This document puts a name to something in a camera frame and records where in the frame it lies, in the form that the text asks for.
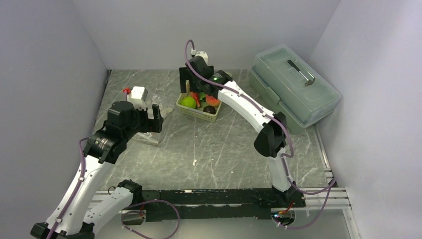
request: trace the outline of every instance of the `red fruit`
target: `red fruit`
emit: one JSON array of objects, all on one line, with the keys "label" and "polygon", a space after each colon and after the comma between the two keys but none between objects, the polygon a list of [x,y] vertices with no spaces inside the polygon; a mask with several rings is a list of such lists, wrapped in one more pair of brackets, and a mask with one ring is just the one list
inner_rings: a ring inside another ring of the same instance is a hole
[{"label": "red fruit", "polygon": [[191,96],[197,102],[197,107],[201,107],[201,102],[199,101],[199,94],[191,91]]},{"label": "red fruit", "polygon": [[213,107],[218,107],[218,105],[221,103],[220,100],[209,95],[205,96],[205,101],[208,103],[208,105],[213,106]]}]

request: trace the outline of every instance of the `cable clip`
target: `cable clip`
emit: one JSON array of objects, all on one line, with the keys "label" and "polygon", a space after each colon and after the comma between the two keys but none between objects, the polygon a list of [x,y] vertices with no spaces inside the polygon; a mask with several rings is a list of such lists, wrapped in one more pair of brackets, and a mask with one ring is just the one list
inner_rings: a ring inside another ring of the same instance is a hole
[{"label": "cable clip", "polygon": [[291,175],[287,175],[286,178],[290,178],[290,180],[293,182],[293,177]]},{"label": "cable clip", "polygon": [[243,95],[243,90],[241,88],[237,88],[237,96],[240,97]]}]

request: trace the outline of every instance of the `white plastic basket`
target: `white plastic basket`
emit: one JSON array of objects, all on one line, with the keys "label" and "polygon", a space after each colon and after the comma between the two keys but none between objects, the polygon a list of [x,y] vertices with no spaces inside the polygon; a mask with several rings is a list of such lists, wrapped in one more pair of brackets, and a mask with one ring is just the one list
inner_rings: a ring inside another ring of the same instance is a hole
[{"label": "white plastic basket", "polygon": [[217,116],[218,116],[218,112],[220,111],[222,102],[218,105],[217,109],[216,109],[216,113],[213,114],[209,114],[200,110],[196,110],[196,109],[192,109],[186,106],[183,106],[180,104],[180,102],[189,95],[190,92],[190,88],[189,88],[189,81],[186,82],[186,93],[181,93],[179,95],[179,98],[177,99],[176,105],[177,107],[179,107],[180,112],[182,112],[183,114],[186,115],[190,115],[199,119],[203,119],[209,122],[215,122],[217,120]]}]

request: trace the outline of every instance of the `metal handle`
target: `metal handle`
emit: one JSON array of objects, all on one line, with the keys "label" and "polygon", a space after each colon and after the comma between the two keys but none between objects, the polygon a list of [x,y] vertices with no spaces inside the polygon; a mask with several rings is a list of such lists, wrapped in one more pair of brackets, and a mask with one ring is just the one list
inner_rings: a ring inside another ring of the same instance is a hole
[{"label": "metal handle", "polygon": [[299,72],[299,74],[301,74],[304,78],[305,78],[305,80],[306,80],[306,82],[305,82],[305,86],[310,86],[310,85],[312,85],[314,82],[315,82],[315,76],[313,76],[309,71],[306,71],[306,73],[308,74],[308,75],[310,75],[311,77],[313,77],[313,79],[312,80],[310,80],[310,79],[308,79],[303,73],[302,73],[302,70],[300,70],[299,69],[299,67],[292,61],[292,60],[288,60],[287,61],[287,63],[289,63],[295,70],[297,70],[298,72]]}]

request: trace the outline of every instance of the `marble floor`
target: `marble floor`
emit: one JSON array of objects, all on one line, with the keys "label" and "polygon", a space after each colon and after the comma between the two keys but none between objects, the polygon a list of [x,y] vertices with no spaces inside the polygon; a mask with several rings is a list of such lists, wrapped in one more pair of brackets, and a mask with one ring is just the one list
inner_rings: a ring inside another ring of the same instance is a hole
[{"label": "marble floor", "polygon": [[[249,84],[248,70],[227,70],[238,85],[266,107]],[[132,179],[144,189],[262,188],[271,186],[265,157],[253,142],[257,133],[228,105],[221,106],[217,122],[187,116],[175,102],[180,93],[178,70],[113,70],[105,89],[95,130],[101,128],[110,105],[123,100],[125,87],[144,86],[170,99],[169,113],[160,133],[159,146],[134,138],[120,156],[100,190]],[[295,157],[288,160],[300,187],[326,186],[326,177],[315,128],[292,135]]]}]

